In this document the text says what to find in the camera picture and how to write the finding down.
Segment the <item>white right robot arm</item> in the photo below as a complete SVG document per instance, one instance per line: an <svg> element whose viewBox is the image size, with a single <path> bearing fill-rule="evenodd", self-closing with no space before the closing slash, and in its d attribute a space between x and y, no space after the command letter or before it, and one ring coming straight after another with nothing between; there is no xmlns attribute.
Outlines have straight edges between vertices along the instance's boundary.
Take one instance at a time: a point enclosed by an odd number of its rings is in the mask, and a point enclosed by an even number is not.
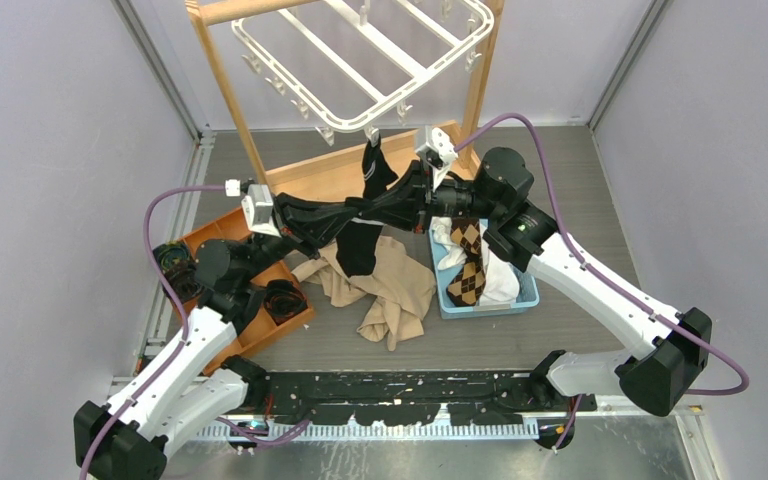
<svg viewBox="0 0 768 480"><path fill-rule="evenodd" d="M430 169L414 161L405 175L374 200L361 200L364 220L410 231L432 217L486 221L484 241L497 257L554 287L598 320L623 345L615 352L556 350L531 374L531 397L556 410L570 397L624 395L638 408L668 415L708 363L700 342L712 321L697 308L680 312L657 302L609 269L527 198L534 182L523 157L494 147L472 180L431 185Z"/></svg>

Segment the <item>white plastic clip hanger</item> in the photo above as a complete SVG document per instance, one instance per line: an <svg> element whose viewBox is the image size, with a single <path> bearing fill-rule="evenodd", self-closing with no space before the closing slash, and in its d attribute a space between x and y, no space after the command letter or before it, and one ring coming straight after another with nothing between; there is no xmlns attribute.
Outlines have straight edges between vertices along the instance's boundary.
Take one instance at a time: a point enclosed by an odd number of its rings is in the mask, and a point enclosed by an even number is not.
<svg viewBox="0 0 768 480"><path fill-rule="evenodd" d="M315 1L231 23L249 68L327 143L404 123L418 92L476 66L494 27L482 1Z"/></svg>

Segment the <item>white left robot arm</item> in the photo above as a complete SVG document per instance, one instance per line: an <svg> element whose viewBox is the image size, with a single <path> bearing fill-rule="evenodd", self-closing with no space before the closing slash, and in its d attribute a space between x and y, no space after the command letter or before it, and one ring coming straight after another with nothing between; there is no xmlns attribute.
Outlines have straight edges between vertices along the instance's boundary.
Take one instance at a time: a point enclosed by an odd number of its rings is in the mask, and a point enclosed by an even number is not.
<svg viewBox="0 0 768 480"><path fill-rule="evenodd" d="M200 386L193 382L262 309L266 291L254 278L291 252L317 253L359 212L358 200L245 194L247 235L208 239L194 253L203 288L198 304L186 310L169 281L161 281L184 316L173 340L104 404L88 401L76 412L80 478L159 479L181 447L218 417L234 408L258 412L267 398L265 374L249 360L232 356Z"/></svg>

